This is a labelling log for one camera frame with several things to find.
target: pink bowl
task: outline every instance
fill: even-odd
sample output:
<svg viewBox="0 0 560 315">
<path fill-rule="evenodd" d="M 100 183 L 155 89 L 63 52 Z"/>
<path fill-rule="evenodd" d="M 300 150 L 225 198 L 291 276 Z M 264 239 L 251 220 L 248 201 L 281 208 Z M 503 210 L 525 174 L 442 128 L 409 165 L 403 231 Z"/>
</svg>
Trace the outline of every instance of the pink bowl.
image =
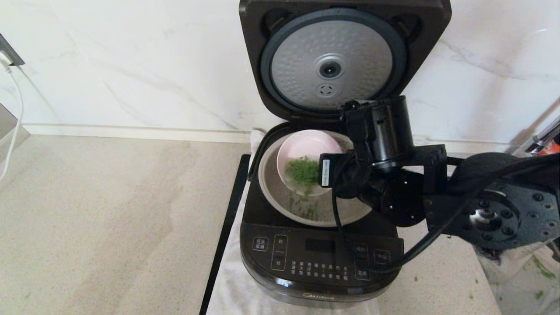
<svg viewBox="0 0 560 315">
<path fill-rule="evenodd" d="M 323 153 L 340 154 L 342 149 L 337 141 L 321 130 L 303 130 L 298 131 L 288 137 L 280 147 L 276 158 L 276 167 L 282 182 L 297 194 L 304 195 L 303 191 L 299 191 L 291 183 L 286 175 L 286 166 L 289 161 L 296 160 L 307 156 L 311 161 L 319 162 L 319 156 Z M 317 184 L 309 196 L 318 196 L 328 192 L 330 188 L 323 188 Z"/>
</svg>

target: countertop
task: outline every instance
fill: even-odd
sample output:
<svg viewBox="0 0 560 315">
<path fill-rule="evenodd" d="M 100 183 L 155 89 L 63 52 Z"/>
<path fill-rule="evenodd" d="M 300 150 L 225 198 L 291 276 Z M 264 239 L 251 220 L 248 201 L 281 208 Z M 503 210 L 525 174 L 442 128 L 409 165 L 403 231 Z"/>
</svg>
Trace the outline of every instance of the countertop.
<svg viewBox="0 0 560 315">
<path fill-rule="evenodd" d="M 230 143 L 31 136 L 0 183 L 0 313 L 198 313 L 248 152 Z M 425 229 L 401 229 L 405 247 Z M 472 247 L 445 236 L 377 301 L 382 314 L 500 313 Z"/>
</svg>

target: green herb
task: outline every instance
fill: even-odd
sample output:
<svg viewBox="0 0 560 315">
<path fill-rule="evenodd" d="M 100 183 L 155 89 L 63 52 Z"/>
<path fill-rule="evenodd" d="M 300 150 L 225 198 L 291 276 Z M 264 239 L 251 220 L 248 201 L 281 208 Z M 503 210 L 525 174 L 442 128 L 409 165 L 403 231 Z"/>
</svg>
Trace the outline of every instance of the green herb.
<svg viewBox="0 0 560 315">
<path fill-rule="evenodd" d="M 286 174 L 296 188 L 303 189 L 305 196 L 308 196 L 313 186 L 319 183 L 319 162 L 311 161 L 307 156 L 291 160 L 286 166 Z"/>
<path fill-rule="evenodd" d="M 543 276 L 545 276 L 547 279 L 556 279 L 556 275 L 548 271 L 548 269 L 544 267 L 540 260 L 538 260 L 535 256 L 533 256 L 533 261 L 535 262 L 537 268 L 540 269 L 540 273 Z"/>
</svg>

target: white cable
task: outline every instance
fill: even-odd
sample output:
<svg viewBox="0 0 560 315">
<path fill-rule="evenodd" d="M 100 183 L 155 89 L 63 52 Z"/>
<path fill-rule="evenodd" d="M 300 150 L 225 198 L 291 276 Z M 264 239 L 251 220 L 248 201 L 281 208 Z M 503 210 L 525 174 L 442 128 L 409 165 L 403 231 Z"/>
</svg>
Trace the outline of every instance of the white cable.
<svg viewBox="0 0 560 315">
<path fill-rule="evenodd" d="M 6 159 L 5 159 L 5 163 L 4 163 L 4 170 L 2 171 L 2 175 L 0 175 L 0 182 L 6 176 L 6 173 L 8 173 L 8 167 L 10 165 L 10 157 L 12 155 L 13 147 L 16 145 L 17 132 L 20 129 L 21 121 L 23 120 L 23 117 L 24 117 L 24 100 L 21 97 L 20 86 L 17 84 L 16 79 L 13 77 L 12 70 L 9 68 L 9 66 L 4 64 L 4 63 L 2 63 L 2 64 L 4 65 L 4 69 L 6 70 L 6 73 L 8 73 L 10 75 L 10 79 L 12 79 L 13 85 L 16 87 L 17 98 L 20 102 L 21 111 L 20 111 L 20 117 L 19 117 L 19 119 L 17 120 L 17 123 L 16 123 L 16 128 L 13 131 L 12 142 L 10 143 L 10 147 L 8 148 L 8 154 L 6 154 Z"/>
</svg>

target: marble wall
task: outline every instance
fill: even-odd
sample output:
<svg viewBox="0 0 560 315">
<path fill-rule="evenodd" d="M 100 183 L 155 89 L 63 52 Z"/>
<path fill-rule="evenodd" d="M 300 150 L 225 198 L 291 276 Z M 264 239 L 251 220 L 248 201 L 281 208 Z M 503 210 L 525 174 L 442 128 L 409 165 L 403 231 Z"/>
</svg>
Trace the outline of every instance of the marble wall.
<svg viewBox="0 0 560 315">
<path fill-rule="evenodd" d="M 26 61 L 24 123 L 203 130 L 280 122 L 250 72 L 238 0 L 3 0 L 0 33 Z M 560 0 L 452 0 L 406 88 L 416 135 L 511 142 L 558 115 Z M 0 100 L 17 113 L 0 75 Z"/>
</svg>

